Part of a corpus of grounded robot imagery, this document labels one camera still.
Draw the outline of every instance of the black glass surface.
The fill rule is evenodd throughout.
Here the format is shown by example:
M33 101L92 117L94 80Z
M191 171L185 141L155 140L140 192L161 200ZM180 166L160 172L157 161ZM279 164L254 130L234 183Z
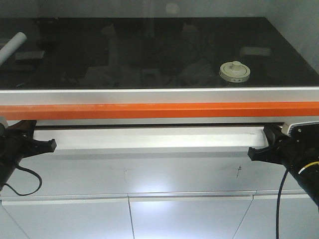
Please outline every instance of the black glass surface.
M0 43L27 41L0 66L0 89L319 86L319 75L263 17L5 18ZM219 76L225 62L251 70Z

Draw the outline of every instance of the glass panel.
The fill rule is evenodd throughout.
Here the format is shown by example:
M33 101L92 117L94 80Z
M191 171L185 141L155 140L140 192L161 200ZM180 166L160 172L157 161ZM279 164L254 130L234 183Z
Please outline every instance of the glass panel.
M0 48L17 32L27 41L0 66L0 89L319 86L318 73L299 54L311 39L290 34L290 16L276 0L32 1L21 5L23 13L6 2ZM294 21L312 11L291 6ZM309 49L303 55L316 65Z

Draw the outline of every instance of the white pipe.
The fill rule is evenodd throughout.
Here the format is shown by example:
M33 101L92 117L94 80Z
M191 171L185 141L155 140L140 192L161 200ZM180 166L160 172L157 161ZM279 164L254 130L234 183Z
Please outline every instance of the white pipe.
M0 66L26 41L26 35L18 32L1 50Z

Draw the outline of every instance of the black cable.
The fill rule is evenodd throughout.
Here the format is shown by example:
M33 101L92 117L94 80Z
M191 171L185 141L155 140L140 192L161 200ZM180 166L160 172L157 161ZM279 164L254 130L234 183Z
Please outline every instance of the black cable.
M38 186L38 188L37 188L36 190L34 190L32 193L21 194L21 193L18 193L18 192L17 192L11 185L9 185L8 183L3 183L2 185L11 188L11 190L14 191L14 192L15 192L17 195L19 195L19 196L28 196L28 195L31 195L31 194L33 194L33 193L36 193L36 192L41 188L41 186L42 186L42 178L40 177L40 175L37 174L36 172L32 171L31 169L21 167L18 163L15 164L15 167L16 167L18 170L21 170L21 171L30 173L30 174L34 175L35 177L37 177L38 180L39 180L39 186Z
M279 207L280 207L280 197L281 197L281 192L283 190L284 182L286 180L286 177L288 175L289 168L286 169L284 176L281 180L279 191L278 191L278 196L277 196L277 209L276 209L276 239L279 239Z

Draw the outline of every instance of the white knob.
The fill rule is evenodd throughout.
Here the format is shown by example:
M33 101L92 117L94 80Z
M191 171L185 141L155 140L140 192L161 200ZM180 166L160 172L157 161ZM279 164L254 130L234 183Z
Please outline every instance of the white knob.
M240 71L241 70L241 63L239 61L233 61L231 65L231 69L233 71Z

